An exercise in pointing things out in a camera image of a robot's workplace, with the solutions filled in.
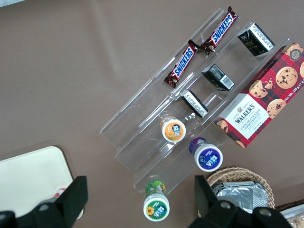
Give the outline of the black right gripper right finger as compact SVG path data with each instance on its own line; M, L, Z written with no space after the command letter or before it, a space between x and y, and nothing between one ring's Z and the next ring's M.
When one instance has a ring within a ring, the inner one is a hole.
M226 200L219 200L204 176L195 176L195 201L200 212L190 228L250 228L251 215Z

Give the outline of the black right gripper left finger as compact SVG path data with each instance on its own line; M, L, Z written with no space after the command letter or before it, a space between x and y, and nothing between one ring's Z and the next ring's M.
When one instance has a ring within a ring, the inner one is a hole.
M17 218L18 228L71 228L87 203L87 177L78 176L54 202Z

